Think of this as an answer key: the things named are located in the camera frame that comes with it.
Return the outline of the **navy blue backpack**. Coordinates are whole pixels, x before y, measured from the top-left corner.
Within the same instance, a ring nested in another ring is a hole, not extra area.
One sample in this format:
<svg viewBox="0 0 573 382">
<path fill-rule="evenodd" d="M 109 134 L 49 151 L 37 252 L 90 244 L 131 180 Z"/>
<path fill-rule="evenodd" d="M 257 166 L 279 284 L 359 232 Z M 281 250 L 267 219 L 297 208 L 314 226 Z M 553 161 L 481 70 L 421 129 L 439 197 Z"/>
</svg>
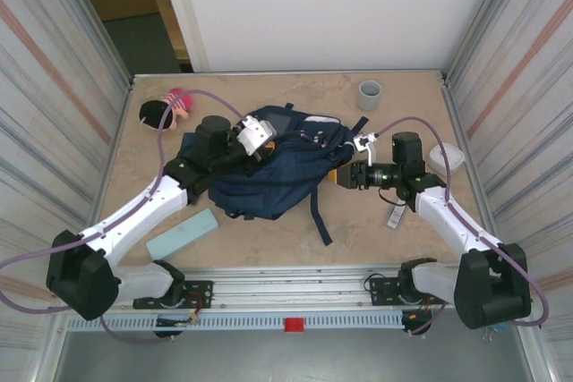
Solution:
<svg viewBox="0 0 573 382">
<path fill-rule="evenodd" d="M 277 131 L 269 158 L 252 173 L 242 168 L 221 175 L 209 198 L 231 218 L 277 220 L 305 198 L 324 245 L 332 239 L 319 211 L 318 187 L 327 174 L 348 163 L 355 153 L 354 137 L 368 123 L 360 117 L 346 126 L 337 117 L 294 110 L 292 104 L 264 106 L 251 116 Z"/>
</svg>

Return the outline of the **light blue pencil case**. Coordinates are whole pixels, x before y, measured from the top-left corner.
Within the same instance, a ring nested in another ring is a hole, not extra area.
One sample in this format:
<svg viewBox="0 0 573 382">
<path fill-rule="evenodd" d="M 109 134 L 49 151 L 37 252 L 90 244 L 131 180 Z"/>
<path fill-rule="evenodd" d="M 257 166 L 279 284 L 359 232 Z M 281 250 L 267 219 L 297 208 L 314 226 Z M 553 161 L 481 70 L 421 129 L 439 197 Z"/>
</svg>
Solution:
<svg viewBox="0 0 573 382">
<path fill-rule="evenodd" d="M 204 209 L 149 240 L 146 247 L 152 260 L 169 259 L 187 245 L 215 232 L 217 229 L 217 219 L 210 209 Z"/>
</svg>

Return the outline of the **white square container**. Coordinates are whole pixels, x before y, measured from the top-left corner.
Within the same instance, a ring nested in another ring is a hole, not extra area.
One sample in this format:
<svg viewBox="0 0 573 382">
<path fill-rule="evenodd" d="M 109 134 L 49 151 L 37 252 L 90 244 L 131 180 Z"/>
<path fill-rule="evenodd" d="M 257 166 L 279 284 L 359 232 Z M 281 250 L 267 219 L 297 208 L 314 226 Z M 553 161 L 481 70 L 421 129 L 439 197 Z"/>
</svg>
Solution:
<svg viewBox="0 0 573 382">
<path fill-rule="evenodd" d="M 445 149 L 446 157 L 449 162 L 449 171 L 451 174 L 454 174 L 465 163 L 465 154 L 456 146 L 447 142 L 443 142 L 442 147 L 440 145 L 436 145 L 431 149 L 428 164 L 436 173 L 441 175 L 447 174 L 445 160 L 441 151 L 442 148 Z"/>
</svg>

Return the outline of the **grey cup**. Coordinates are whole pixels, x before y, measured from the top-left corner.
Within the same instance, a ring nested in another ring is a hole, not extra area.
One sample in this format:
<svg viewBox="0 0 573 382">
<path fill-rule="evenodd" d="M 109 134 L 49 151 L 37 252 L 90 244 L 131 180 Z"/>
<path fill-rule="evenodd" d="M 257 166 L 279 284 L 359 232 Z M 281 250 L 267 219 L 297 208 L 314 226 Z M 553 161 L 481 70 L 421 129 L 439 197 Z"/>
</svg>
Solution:
<svg viewBox="0 0 573 382">
<path fill-rule="evenodd" d="M 377 81 L 363 81 L 358 87 L 356 105 L 364 111 L 374 110 L 381 100 L 382 86 Z"/>
</svg>

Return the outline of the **plush doll pink striped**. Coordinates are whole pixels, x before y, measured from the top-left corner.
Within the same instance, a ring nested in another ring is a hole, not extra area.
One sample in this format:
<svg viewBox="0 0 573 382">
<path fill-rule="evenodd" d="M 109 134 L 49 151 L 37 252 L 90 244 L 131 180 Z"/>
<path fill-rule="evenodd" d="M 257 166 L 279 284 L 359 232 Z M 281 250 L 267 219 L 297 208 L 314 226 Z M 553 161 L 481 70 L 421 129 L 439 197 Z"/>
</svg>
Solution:
<svg viewBox="0 0 573 382">
<path fill-rule="evenodd" d="M 192 96 L 190 94 L 186 94 L 179 97 L 184 93 L 184 89 L 171 89 L 163 98 L 143 103 L 139 112 L 140 122 L 154 130 L 157 130 L 160 126 L 163 114 L 167 112 L 163 129 L 174 130 L 177 127 L 177 120 L 187 119 L 192 110 Z"/>
</svg>

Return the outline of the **blue binder clip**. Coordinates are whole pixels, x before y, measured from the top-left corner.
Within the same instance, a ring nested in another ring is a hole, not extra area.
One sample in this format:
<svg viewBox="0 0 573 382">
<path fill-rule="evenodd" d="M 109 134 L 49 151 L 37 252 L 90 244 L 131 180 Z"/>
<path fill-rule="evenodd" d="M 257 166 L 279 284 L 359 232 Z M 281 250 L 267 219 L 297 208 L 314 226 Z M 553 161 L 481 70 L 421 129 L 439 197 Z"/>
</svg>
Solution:
<svg viewBox="0 0 573 382">
<path fill-rule="evenodd" d="M 498 323 L 498 324 L 486 326 L 483 328 L 483 331 L 482 331 L 482 339 L 486 343 L 490 343 L 492 341 L 494 334 L 503 333 L 508 328 L 509 328 L 509 325 L 507 323 Z"/>
</svg>

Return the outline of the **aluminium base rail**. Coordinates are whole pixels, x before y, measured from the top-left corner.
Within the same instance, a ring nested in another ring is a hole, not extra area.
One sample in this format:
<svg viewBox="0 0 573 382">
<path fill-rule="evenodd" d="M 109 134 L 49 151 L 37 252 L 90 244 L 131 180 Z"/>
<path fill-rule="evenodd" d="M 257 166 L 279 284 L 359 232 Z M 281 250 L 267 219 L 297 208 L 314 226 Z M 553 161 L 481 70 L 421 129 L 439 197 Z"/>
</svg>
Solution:
<svg viewBox="0 0 573 382">
<path fill-rule="evenodd" d="M 366 310 L 364 279 L 390 277 L 400 265 L 186 269 L 189 280 L 214 283 L 211 311 Z"/>
</svg>

